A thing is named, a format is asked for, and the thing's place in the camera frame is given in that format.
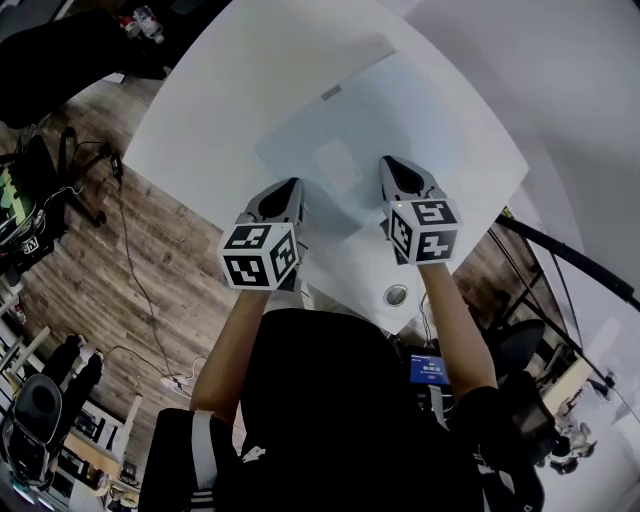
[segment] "desk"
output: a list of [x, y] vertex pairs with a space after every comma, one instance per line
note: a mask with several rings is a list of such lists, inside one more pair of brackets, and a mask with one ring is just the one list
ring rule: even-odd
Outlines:
[[[374, 0], [235, 0], [201, 34], [151, 105], [125, 163], [222, 229], [275, 181], [254, 146], [291, 114], [389, 53], [402, 53], [444, 103], [464, 142], [440, 185], [465, 223], [454, 271], [527, 172], [515, 144], [455, 67]], [[305, 233], [313, 239], [313, 233]], [[418, 272], [398, 267], [378, 226], [316, 243], [301, 278], [397, 333], [418, 313]], [[391, 285], [409, 290], [396, 308]]]

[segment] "black t-shirt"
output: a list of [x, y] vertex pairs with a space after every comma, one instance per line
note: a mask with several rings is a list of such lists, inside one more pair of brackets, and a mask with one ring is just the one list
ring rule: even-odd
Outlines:
[[480, 471], [479, 462], [496, 470], [494, 483], [498, 475], [513, 480], [515, 496], [507, 491], [501, 510], [541, 508], [529, 496], [535, 473], [499, 392], [468, 393], [447, 431], [418, 408], [395, 351], [364, 320], [293, 309], [266, 314], [241, 407], [247, 437], [239, 457], [220, 420], [160, 413], [141, 512], [482, 511], [481, 474], [491, 471]]

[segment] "bottle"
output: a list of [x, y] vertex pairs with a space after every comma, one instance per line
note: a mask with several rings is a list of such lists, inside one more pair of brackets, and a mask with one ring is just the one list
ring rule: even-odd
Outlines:
[[149, 9], [149, 6], [143, 5], [142, 7], [138, 7], [133, 11], [133, 19], [138, 22], [142, 32], [149, 39], [153, 39], [156, 43], [160, 44], [164, 41], [164, 36], [162, 35], [162, 25], [158, 23], [156, 17]]

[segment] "logo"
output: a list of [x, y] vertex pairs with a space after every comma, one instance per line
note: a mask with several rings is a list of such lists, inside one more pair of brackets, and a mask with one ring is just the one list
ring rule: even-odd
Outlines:
[[29, 240], [25, 242], [22, 242], [22, 252], [25, 254], [31, 254], [33, 251], [38, 250], [39, 247], [38, 239], [35, 236], [29, 238]]

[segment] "person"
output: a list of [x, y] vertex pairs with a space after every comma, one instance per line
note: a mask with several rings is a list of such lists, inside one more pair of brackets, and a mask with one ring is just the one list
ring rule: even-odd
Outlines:
[[[41, 375], [51, 379], [53, 384], [59, 388], [63, 385], [68, 374], [73, 368], [73, 363], [80, 356], [81, 350], [85, 347], [86, 341], [80, 335], [70, 335], [66, 341], [53, 352], [45, 363]], [[41, 456], [34, 456], [36, 452], [29, 446], [25, 446], [24, 435], [21, 429], [12, 424], [12, 414], [5, 416], [2, 425], [3, 438], [7, 435], [7, 440], [3, 439], [2, 457], [9, 460], [13, 471], [13, 477], [29, 487], [36, 487], [38, 490], [46, 490], [51, 486], [53, 477], [58, 465], [58, 455], [62, 450], [63, 443], [71, 428], [73, 427], [80, 411], [94, 386], [100, 381], [103, 369], [103, 356], [98, 350], [89, 358], [86, 366], [80, 371], [78, 376], [69, 382], [64, 393], [62, 393], [62, 408], [58, 423], [53, 431], [53, 435], [44, 447], [48, 452], [48, 467], [41, 473]], [[50, 407], [50, 399], [42, 394], [34, 394], [39, 399], [39, 403], [34, 404], [39, 410], [47, 412]]]
[[516, 488], [498, 491], [500, 510], [540, 510], [539, 494], [524, 492], [536, 476], [452, 276], [444, 264], [419, 271], [457, 403], [450, 425], [418, 407], [375, 325], [304, 309], [263, 315], [270, 292], [245, 290], [190, 411], [158, 416], [139, 510], [485, 510], [502, 486], [484, 485], [490, 468]]

